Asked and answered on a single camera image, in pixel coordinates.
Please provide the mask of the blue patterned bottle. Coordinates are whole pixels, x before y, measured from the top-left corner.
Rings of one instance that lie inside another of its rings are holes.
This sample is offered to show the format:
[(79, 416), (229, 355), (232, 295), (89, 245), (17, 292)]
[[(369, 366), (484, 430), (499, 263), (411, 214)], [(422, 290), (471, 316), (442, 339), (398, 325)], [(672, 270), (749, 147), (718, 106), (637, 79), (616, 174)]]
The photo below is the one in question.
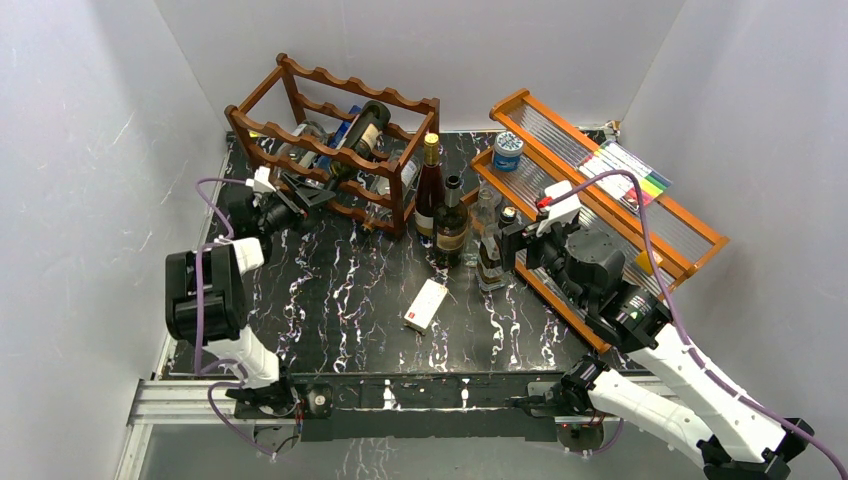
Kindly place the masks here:
[[(329, 136), (328, 140), (325, 142), (325, 145), (331, 149), (336, 149), (343, 142), (347, 132), (349, 131), (353, 121), (343, 121), (340, 126), (335, 130), (335, 132)], [(330, 165), (332, 163), (332, 158), (330, 156), (321, 155), (316, 160), (313, 161), (313, 167), (319, 168), (324, 171), (330, 170)]]

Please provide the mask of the clear glass bottle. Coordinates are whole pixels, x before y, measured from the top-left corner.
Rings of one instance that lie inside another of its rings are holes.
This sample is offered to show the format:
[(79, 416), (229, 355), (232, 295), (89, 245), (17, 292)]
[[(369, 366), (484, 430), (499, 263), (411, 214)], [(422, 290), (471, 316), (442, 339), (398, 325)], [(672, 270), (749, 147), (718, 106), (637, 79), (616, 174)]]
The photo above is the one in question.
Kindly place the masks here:
[(479, 187), (477, 200), (469, 207), (469, 227), (462, 255), (466, 267), (477, 264), (479, 244), (483, 233), (490, 225), (497, 225), (497, 209), (502, 200), (501, 193), (489, 184)]

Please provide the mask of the clear bottle gold label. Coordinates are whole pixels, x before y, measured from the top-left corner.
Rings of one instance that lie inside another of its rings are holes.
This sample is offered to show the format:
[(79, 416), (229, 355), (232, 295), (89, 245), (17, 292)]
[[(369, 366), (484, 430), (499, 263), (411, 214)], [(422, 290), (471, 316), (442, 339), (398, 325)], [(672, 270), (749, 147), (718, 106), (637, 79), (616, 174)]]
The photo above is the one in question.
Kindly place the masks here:
[(499, 213), (497, 222), (487, 225), (483, 230), (476, 264), (476, 278), (483, 292), (492, 292), (505, 285), (498, 238), (505, 227), (515, 223), (517, 217), (518, 210), (506, 206)]

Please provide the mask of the green wine bottle brown label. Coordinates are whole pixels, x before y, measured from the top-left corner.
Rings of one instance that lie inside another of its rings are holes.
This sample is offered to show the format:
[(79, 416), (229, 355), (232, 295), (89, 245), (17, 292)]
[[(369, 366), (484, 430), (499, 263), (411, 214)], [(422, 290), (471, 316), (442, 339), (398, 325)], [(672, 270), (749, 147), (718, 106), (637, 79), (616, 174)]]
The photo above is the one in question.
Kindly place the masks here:
[(465, 247), (468, 209), (461, 200), (462, 179), (450, 175), (445, 180), (445, 197), (434, 212), (434, 259), (439, 268), (458, 266)]

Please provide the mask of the dark bottle cream label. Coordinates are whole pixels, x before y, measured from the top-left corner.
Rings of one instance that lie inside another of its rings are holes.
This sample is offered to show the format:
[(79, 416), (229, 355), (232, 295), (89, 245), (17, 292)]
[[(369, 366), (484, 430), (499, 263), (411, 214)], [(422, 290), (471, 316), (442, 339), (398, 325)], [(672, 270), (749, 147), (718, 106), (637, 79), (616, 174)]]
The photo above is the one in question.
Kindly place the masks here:
[[(350, 149), (361, 158), (369, 160), (379, 136), (390, 123), (390, 119), (391, 113), (385, 104), (375, 100), (367, 101), (342, 139), (340, 147)], [(356, 172), (357, 169), (353, 166), (332, 161), (330, 177), (324, 189), (335, 192), (341, 183), (350, 180)]]

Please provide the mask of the dark red wine bottle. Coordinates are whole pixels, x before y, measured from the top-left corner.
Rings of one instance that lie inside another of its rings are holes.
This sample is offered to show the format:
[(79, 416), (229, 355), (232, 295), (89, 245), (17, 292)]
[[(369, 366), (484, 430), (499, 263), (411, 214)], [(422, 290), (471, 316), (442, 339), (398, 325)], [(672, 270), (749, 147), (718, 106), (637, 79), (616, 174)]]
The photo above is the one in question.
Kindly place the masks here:
[(431, 238), (434, 231), (434, 212), (443, 203), (445, 186), (440, 157), (440, 138), (436, 133), (424, 137), (424, 160), (415, 198), (415, 225), (418, 234)]

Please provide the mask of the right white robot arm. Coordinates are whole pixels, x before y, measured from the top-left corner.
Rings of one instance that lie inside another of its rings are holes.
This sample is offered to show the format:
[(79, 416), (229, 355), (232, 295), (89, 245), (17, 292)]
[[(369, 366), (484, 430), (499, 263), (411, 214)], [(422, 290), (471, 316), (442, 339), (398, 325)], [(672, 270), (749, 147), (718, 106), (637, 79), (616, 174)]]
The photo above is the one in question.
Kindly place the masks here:
[(511, 225), (496, 236), (502, 266), (525, 251), (585, 312), (605, 343), (630, 355), (677, 396), (671, 401), (625, 378), (604, 361), (584, 356), (545, 392), (531, 388), (518, 406), (573, 415), (611, 413), (685, 453), (709, 479), (786, 479), (789, 463), (813, 429), (800, 418), (773, 419), (725, 391), (708, 362), (679, 337), (669, 308), (623, 277), (625, 255), (605, 232), (577, 225)]

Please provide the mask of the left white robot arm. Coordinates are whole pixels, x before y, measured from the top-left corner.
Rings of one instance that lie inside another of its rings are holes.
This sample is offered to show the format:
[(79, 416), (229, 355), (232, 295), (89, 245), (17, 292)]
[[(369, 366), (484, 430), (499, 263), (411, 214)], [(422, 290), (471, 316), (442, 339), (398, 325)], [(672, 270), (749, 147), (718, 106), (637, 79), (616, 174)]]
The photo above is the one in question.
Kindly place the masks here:
[(259, 340), (248, 323), (243, 277), (262, 267), (273, 238), (289, 230), (306, 232), (319, 210), (334, 200), (332, 190), (285, 174), (278, 188), (267, 167), (244, 180), (248, 194), (215, 208), (225, 233), (194, 251), (165, 260), (165, 323), (170, 336), (194, 348), (194, 369), (202, 375), (209, 353), (235, 381), (227, 397), (275, 417), (286, 417), (305, 402), (280, 356)]

